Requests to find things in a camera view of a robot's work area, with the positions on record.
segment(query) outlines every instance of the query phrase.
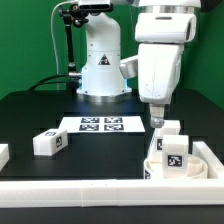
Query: white cube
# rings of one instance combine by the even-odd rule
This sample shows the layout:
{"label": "white cube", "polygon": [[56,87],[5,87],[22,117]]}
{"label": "white cube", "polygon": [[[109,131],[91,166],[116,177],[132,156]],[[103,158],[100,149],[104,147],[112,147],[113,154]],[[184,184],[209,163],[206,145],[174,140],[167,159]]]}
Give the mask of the white cube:
{"label": "white cube", "polygon": [[9,161],[9,147],[7,144],[0,144],[0,171]]}
{"label": "white cube", "polygon": [[180,121],[165,120],[162,128],[156,128],[149,147],[148,159],[151,162],[162,162],[162,142],[164,135],[178,135],[180,132]]}
{"label": "white cube", "polygon": [[67,145],[67,130],[49,129],[33,138],[34,155],[52,156]]}
{"label": "white cube", "polygon": [[187,135],[164,135],[162,166],[164,178],[187,176],[189,140]]}

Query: black surface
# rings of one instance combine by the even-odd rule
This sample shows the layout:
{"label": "black surface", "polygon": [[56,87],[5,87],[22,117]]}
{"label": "black surface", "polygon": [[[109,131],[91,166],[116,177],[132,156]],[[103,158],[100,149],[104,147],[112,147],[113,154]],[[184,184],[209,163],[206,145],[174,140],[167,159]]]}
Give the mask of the black surface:
{"label": "black surface", "polygon": [[64,116],[144,115],[133,97],[116,104],[77,101],[70,93],[16,92],[0,102],[0,142],[10,161],[0,180],[142,178],[144,133],[69,134],[69,145],[53,157],[33,155],[33,137],[58,128]]}
{"label": "black surface", "polygon": [[[92,142],[105,140],[103,144],[116,139],[116,144],[120,139],[128,138],[132,141],[125,144],[132,145],[135,138],[138,140],[136,144],[140,144],[145,152],[153,133],[153,129],[149,127],[148,106],[139,102],[138,96],[133,96],[132,99],[125,102],[116,103],[113,105],[96,105],[93,103],[77,102],[74,97],[66,92],[15,92],[9,94],[0,101],[0,142],[9,142],[11,160],[7,167],[1,172],[1,178],[4,179],[10,172],[18,172],[17,177],[20,179],[30,179],[32,173],[37,171],[29,170],[32,164],[38,164],[40,169],[49,169],[52,171],[51,164],[55,161],[63,160],[67,157],[67,153],[71,148],[62,150],[52,159],[43,159],[33,157],[32,152],[32,137],[49,129],[49,127],[58,127],[63,116],[125,116],[139,115],[141,116],[146,128],[144,136],[134,134],[111,134],[108,136],[79,135],[70,136],[70,145],[77,144],[77,149],[82,147],[82,153],[77,156],[91,157],[96,154],[85,153],[88,147],[94,145]],[[173,95],[172,104],[167,107],[166,118],[178,119],[181,121],[181,134],[188,134],[190,140],[205,141],[215,154],[221,159],[224,159],[224,142],[223,142],[223,124],[224,111],[212,102],[204,98],[201,94],[192,90],[179,89]],[[104,152],[107,156],[113,149],[109,147]],[[23,158],[24,153],[27,154],[27,159]],[[130,161],[136,151],[132,151],[128,155]],[[21,170],[16,171],[16,163],[19,163]],[[64,178],[66,170],[61,163],[61,168],[64,169],[61,173]],[[133,170],[123,170],[125,172],[137,173]],[[139,206],[139,207],[93,207],[93,208],[17,208],[17,209],[0,209],[0,223],[103,223],[103,224],[123,224],[123,223],[223,223],[224,220],[224,205],[222,206]]]}

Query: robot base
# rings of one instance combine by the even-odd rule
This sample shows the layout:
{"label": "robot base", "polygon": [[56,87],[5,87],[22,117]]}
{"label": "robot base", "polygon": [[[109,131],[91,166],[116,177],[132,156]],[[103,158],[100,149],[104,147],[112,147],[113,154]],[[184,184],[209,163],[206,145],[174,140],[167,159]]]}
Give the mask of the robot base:
{"label": "robot base", "polygon": [[132,96],[132,90],[129,88],[126,92],[116,96],[94,96],[77,92],[77,98],[79,100],[86,100],[94,103],[115,103],[130,99]]}

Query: white block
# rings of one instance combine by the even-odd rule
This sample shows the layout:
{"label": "white block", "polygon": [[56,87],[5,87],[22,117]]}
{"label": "white block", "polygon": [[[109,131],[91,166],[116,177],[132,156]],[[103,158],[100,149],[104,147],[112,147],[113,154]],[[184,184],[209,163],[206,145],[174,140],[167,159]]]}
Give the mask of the white block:
{"label": "white block", "polygon": [[156,128],[149,147],[148,159],[151,162],[162,162],[162,141],[164,135],[178,135],[180,121],[165,120],[162,128]]}
{"label": "white block", "polygon": [[223,187],[223,181],[207,179],[119,180],[118,206],[223,204]]}
{"label": "white block", "polygon": [[0,144],[0,171],[9,161],[9,148],[7,144]]}
{"label": "white block", "polygon": [[193,142],[192,154],[208,164],[208,178],[224,178],[224,166],[204,142]]}
{"label": "white block", "polygon": [[164,135],[162,150],[164,178],[187,176],[188,146],[186,135]]}
{"label": "white block", "polygon": [[117,206],[116,180],[82,182],[82,206]]}
{"label": "white block", "polygon": [[33,138],[34,155],[52,156],[67,145],[67,130],[49,129]]}
{"label": "white block", "polygon": [[81,207],[81,187],[74,181],[4,181],[0,207]]}

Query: green wall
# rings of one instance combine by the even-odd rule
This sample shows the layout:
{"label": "green wall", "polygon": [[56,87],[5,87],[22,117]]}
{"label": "green wall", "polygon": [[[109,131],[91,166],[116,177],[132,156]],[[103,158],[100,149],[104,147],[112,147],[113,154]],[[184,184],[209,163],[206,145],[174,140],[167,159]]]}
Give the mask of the green wall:
{"label": "green wall", "polygon": [[200,16],[196,41],[186,48],[184,87],[198,90],[224,109],[224,2]]}
{"label": "green wall", "polygon": [[[12,91],[26,90],[42,78],[55,75],[56,65],[50,33],[51,12],[60,0],[1,0],[0,12],[0,98]],[[137,9],[132,8],[134,23]],[[200,91],[224,109],[224,3],[209,14],[201,14],[196,40],[186,46],[180,86]],[[135,55],[129,6],[117,6],[110,14],[121,27],[121,57]],[[56,15],[56,42],[60,72],[67,71],[64,26]],[[85,30],[73,29],[75,60],[85,64]],[[137,80],[129,85],[137,87]]]}

